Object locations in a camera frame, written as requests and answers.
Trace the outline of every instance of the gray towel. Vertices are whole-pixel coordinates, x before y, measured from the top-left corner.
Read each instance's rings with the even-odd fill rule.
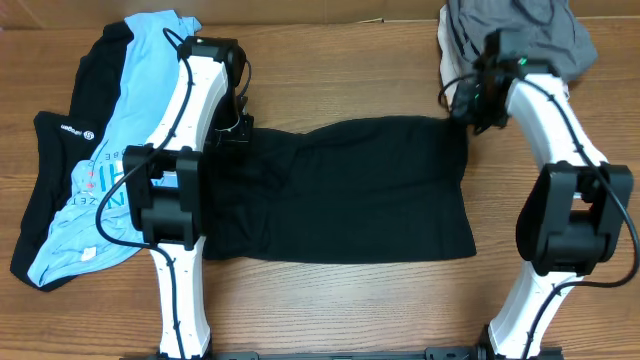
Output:
[[[497,29],[528,35],[530,58],[548,59],[565,81],[578,78],[598,58],[587,29],[568,0],[448,0],[449,30],[464,73],[484,50],[484,38]]]

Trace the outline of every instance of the clothing tag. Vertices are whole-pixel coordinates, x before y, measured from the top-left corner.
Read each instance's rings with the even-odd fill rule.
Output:
[[[80,257],[80,261],[91,260],[96,256],[96,247],[85,248],[82,256]]]

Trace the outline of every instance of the light blue cloth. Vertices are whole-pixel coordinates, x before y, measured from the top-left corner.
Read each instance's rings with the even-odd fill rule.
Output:
[[[147,141],[162,120],[178,81],[177,54],[162,29],[167,27],[185,38],[201,26],[195,18],[179,18],[173,10],[136,14],[125,22],[133,40],[127,45],[120,98],[91,160],[80,161],[74,168],[71,198],[56,213],[47,240],[29,268],[29,278],[38,286],[109,268],[139,250],[113,245],[100,236],[95,226],[97,207],[123,176],[124,149]],[[142,233],[131,224],[125,186],[109,200],[102,226],[117,239],[142,242]]]

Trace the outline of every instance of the black cloth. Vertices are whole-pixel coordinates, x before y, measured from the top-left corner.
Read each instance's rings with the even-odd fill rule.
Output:
[[[205,259],[433,261],[476,253],[460,182],[464,127],[425,117],[256,129],[206,160]]]
[[[40,112],[34,119],[38,137],[38,178],[20,225],[11,272],[25,284],[51,291],[67,277],[41,288],[27,271],[47,239],[49,224],[71,196],[71,171],[91,157],[120,97],[120,78],[133,33],[124,22],[107,25],[102,37],[80,60],[69,116]]]

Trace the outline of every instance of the wooden table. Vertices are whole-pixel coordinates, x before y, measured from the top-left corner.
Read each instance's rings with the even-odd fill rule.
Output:
[[[593,142],[640,174],[640,19],[585,19],[600,53],[571,91]],[[207,27],[249,55],[257,126],[309,131],[390,114],[445,116],[435,22],[339,26]],[[146,251],[112,269],[40,293],[8,271],[36,179],[32,119],[66,114],[79,58],[100,30],[0,33],[0,359],[117,359],[160,340],[156,276]],[[537,170],[512,123],[471,143],[463,182],[478,255],[447,262],[369,266],[205,264],[205,304],[216,351],[261,353],[420,350],[473,344],[505,301],[520,257],[514,226]],[[631,213],[640,215],[637,194]],[[622,233],[594,279],[631,264]],[[578,289],[544,339],[569,359],[640,359],[640,279],[616,290]]]

